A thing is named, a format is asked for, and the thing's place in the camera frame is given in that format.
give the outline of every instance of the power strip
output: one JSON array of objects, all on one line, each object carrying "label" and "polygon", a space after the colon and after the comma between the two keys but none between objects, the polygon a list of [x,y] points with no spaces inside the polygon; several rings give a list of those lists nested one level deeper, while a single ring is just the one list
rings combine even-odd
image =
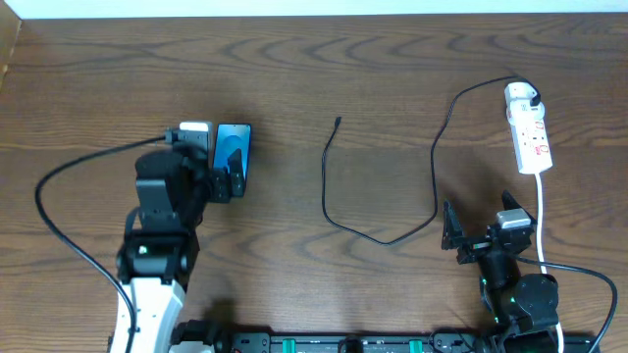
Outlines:
[{"label": "power strip", "polygon": [[538,92],[527,82],[513,82],[504,92],[519,173],[533,175],[546,171],[551,167],[550,143],[543,120],[546,107],[542,102],[533,105]]}]

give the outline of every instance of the white power strip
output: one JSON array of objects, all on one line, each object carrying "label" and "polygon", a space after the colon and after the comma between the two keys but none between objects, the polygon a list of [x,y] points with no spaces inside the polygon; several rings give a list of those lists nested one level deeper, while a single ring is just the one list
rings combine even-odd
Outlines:
[{"label": "white power strip", "polygon": [[[517,156],[519,173],[535,175],[539,199],[539,215],[537,216],[537,253],[539,261],[544,262],[543,255],[543,186],[541,172],[551,168],[550,143],[543,118],[546,107],[537,97],[539,92],[527,82],[514,82],[505,89],[506,116],[512,130],[512,141]],[[541,273],[548,270],[541,266]],[[558,335],[558,353],[564,351],[564,335],[562,325],[556,325]]]},{"label": "white power strip", "polygon": [[546,107],[532,105],[538,92],[526,82],[513,82],[505,89],[506,116],[512,130],[519,173],[532,175],[551,167],[550,143],[543,120]]}]

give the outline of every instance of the black cable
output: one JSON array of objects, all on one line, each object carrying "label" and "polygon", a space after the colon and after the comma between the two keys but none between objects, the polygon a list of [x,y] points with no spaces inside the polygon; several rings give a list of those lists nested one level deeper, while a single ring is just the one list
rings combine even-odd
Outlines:
[{"label": "black cable", "polygon": [[[348,231],[350,233],[353,233],[357,236],[363,237],[369,241],[372,241],[378,245],[383,245],[383,246],[390,246],[390,245],[395,245],[397,243],[399,243],[401,240],[407,238],[408,236],[416,233],[417,231],[423,229],[424,227],[426,227],[435,217],[436,214],[439,211],[439,197],[437,194],[437,190],[436,190],[436,174],[434,172],[434,149],[436,148],[436,144],[437,142],[439,142],[439,138],[441,138],[441,135],[443,134],[443,132],[445,132],[445,128],[447,127],[447,124],[449,124],[449,120],[451,119],[451,114],[453,113],[453,107],[455,106],[455,102],[458,100],[458,98],[460,98],[460,96],[462,96],[464,93],[473,90],[475,88],[478,87],[482,87],[484,85],[487,84],[491,84],[491,83],[495,83],[495,82],[499,82],[499,81],[503,81],[503,80],[507,80],[507,79],[515,79],[515,78],[519,78],[522,79],[528,83],[530,83],[529,80],[527,80],[524,77],[521,76],[504,76],[504,77],[499,77],[499,78],[494,78],[482,83],[478,83],[476,85],[473,85],[469,88],[466,88],[464,90],[462,90],[460,93],[456,94],[456,96],[453,98],[453,100],[451,101],[451,105],[449,106],[449,112],[447,113],[447,116],[445,118],[445,123],[443,124],[443,126],[441,127],[441,129],[439,130],[439,133],[437,133],[436,138],[434,139],[434,142],[432,143],[432,148],[430,149],[430,168],[432,170],[432,190],[434,192],[434,213],[432,213],[432,216],[430,216],[430,218],[427,219],[427,221],[425,221],[423,224],[419,225],[418,227],[416,227],[415,229],[407,232],[406,234],[398,237],[397,239],[393,239],[391,241],[382,241],[382,240],[378,240],[374,237],[371,237],[363,232],[357,231],[355,229],[352,229],[350,227],[345,227],[345,226],[341,226],[339,224],[337,224],[336,222],[332,221],[332,219],[330,219],[330,217],[327,215],[327,207],[325,206],[325,187],[326,187],[326,181],[325,181],[325,169],[326,169],[326,165],[327,165],[327,150],[330,148],[330,145],[332,144],[332,140],[334,139],[334,136],[336,135],[336,132],[338,131],[338,127],[340,126],[340,121],[341,121],[341,117],[337,117],[336,118],[336,122],[334,125],[334,132],[332,132],[332,136],[330,136],[330,140],[327,142],[327,145],[325,146],[325,150],[323,150],[323,196],[322,196],[322,204],[323,204],[323,216],[325,216],[325,219],[327,220],[327,222],[330,223],[330,225],[337,227],[339,229],[342,229],[344,231]],[[535,88],[535,90],[537,91],[537,95],[535,96],[535,98],[540,98],[541,97],[541,92],[539,92],[538,89]]]},{"label": "black cable", "polygon": [[50,230],[55,235],[57,235],[59,240],[61,240],[64,244],[68,245],[72,250],[74,250],[83,259],[85,259],[85,261],[87,261],[91,266],[93,266],[96,270],[98,270],[98,272],[100,272],[102,274],[102,276],[104,276],[106,279],[108,279],[111,282],[111,284],[113,284],[113,286],[116,287],[116,290],[118,290],[118,293],[120,293],[120,296],[125,301],[125,304],[127,304],[127,308],[129,308],[129,318],[131,320],[131,327],[129,328],[129,340],[127,341],[127,349],[126,349],[127,353],[131,352],[132,343],[133,343],[133,337],[135,335],[135,327],[137,325],[137,317],[136,317],[136,314],[135,314],[135,309],[133,308],[133,304],[131,303],[131,300],[129,299],[129,297],[125,293],[125,290],[122,288],[122,286],[118,283],[118,280],[115,277],[113,277],[113,275],[111,275],[109,273],[109,271],[107,271],[107,269],[105,269],[102,265],[100,265],[98,263],[98,261],[96,261],[94,258],[92,258],[89,254],[87,254],[78,245],[76,245],[74,242],[72,242],[66,235],[64,235],[61,232],[60,229],[57,228],[57,226],[52,222],[52,220],[50,220],[50,217],[48,217],[48,214],[46,213],[46,211],[43,208],[43,203],[41,202],[41,190],[43,189],[43,186],[45,185],[45,183],[48,182],[48,180],[50,180],[53,176],[57,175],[58,173],[66,170],[68,168],[71,168],[71,167],[73,167],[75,165],[78,165],[78,164],[80,164],[82,162],[86,162],[86,161],[94,159],[94,158],[98,158],[98,157],[102,157],[102,156],[106,156],[106,155],[110,155],[110,154],[126,151],[126,150],[132,149],[132,148],[137,147],[137,146],[141,146],[141,145],[144,145],[144,144],[160,141],[160,140],[163,140],[163,139],[165,139],[165,137],[163,137],[163,136],[162,137],[149,138],[149,139],[146,139],[146,140],[143,140],[143,141],[138,141],[138,142],[130,143],[128,145],[114,147],[114,148],[106,149],[106,150],[103,150],[103,151],[90,153],[90,154],[82,156],[82,157],[78,157],[75,160],[72,160],[72,161],[70,161],[68,163],[65,163],[65,164],[55,168],[54,170],[48,172],[48,174],[45,175],[37,183],[37,186],[35,187],[35,204],[37,205],[37,211],[39,211],[39,216],[41,217],[41,219],[46,223],[46,225],[50,228]]},{"label": "black cable", "polygon": [[575,273],[579,273],[579,274],[590,275],[590,276],[593,276],[593,277],[597,277],[597,278],[605,281],[608,284],[608,286],[610,287],[610,292],[612,293],[612,298],[610,300],[610,310],[608,310],[608,315],[606,315],[606,320],[604,321],[604,324],[602,325],[602,329],[600,329],[600,333],[598,333],[598,335],[596,336],[596,339],[594,339],[593,343],[591,344],[591,347],[589,348],[588,353],[593,353],[596,350],[596,348],[600,345],[600,342],[602,341],[602,338],[604,337],[604,335],[608,331],[608,327],[610,327],[610,323],[612,322],[612,318],[615,315],[615,311],[617,310],[617,301],[619,300],[619,298],[618,298],[619,294],[617,293],[617,287],[615,286],[615,283],[613,283],[613,281],[610,278],[608,278],[607,276],[605,276],[605,275],[603,275],[603,274],[601,274],[599,272],[595,272],[593,270],[583,269],[583,268],[579,268],[579,267],[575,267],[575,266],[553,264],[553,263],[549,263],[549,262],[540,262],[540,261],[536,261],[536,260],[530,260],[530,259],[522,258],[520,256],[513,255],[513,254],[508,254],[508,255],[511,256],[513,259],[516,259],[517,261],[520,261],[520,262],[525,263],[525,264],[536,265],[536,266],[545,266],[545,267],[554,268],[554,269],[558,269],[558,270],[571,271],[571,272],[575,272]]},{"label": "black cable", "polygon": [[135,207],[127,215],[127,220],[125,221],[125,236],[131,234],[133,231],[133,224],[135,223],[137,215],[139,215],[139,210],[139,207]]},{"label": "black cable", "polygon": [[475,349],[471,346],[471,344],[469,344],[469,342],[467,342],[467,340],[464,338],[464,336],[462,335],[462,333],[460,333],[459,330],[455,329],[455,328],[438,328],[434,331],[432,331],[432,333],[430,333],[430,335],[428,336],[428,344],[430,346],[432,346],[432,349],[436,352],[436,353],[444,353],[442,350],[438,349],[435,345],[434,345],[434,337],[437,333],[442,332],[444,330],[451,330],[455,333],[457,333],[460,336],[460,339],[462,339],[462,343],[464,343],[465,346],[467,346],[467,348],[469,348],[468,351],[464,352],[464,353],[471,353],[471,352],[475,352]]}]

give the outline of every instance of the robotic arm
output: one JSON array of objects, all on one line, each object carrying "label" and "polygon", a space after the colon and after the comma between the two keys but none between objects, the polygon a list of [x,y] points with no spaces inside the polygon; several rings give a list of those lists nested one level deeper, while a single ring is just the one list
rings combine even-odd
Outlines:
[{"label": "robotic arm", "polygon": [[[149,153],[135,163],[140,206],[128,216],[116,259],[118,278],[136,310],[133,353],[170,350],[199,250],[195,229],[205,205],[228,203],[244,194],[242,150],[231,154],[227,167],[209,168],[211,133],[211,124],[182,123],[166,132],[172,149]],[[141,229],[132,228],[136,217]],[[119,296],[111,352],[125,352],[130,323]]]},{"label": "robotic arm", "polygon": [[482,301],[497,324],[476,342],[476,350],[510,352],[525,347],[534,352],[555,352],[549,329],[558,323],[558,283],[551,275],[522,277],[513,257],[531,245],[537,222],[508,191],[503,192],[501,201],[504,211],[497,213],[496,223],[487,227],[486,234],[472,237],[465,236],[450,203],[444,204],[441,248],[457,249],[460,265],[478,263]]}]

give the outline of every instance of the white wall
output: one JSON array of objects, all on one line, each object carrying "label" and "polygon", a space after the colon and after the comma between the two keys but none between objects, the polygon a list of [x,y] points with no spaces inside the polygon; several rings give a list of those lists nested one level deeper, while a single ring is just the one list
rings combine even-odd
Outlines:
[{"label": "white wall", "polygon": [[628,0],[5,0],[22,19],[628,12]]}]

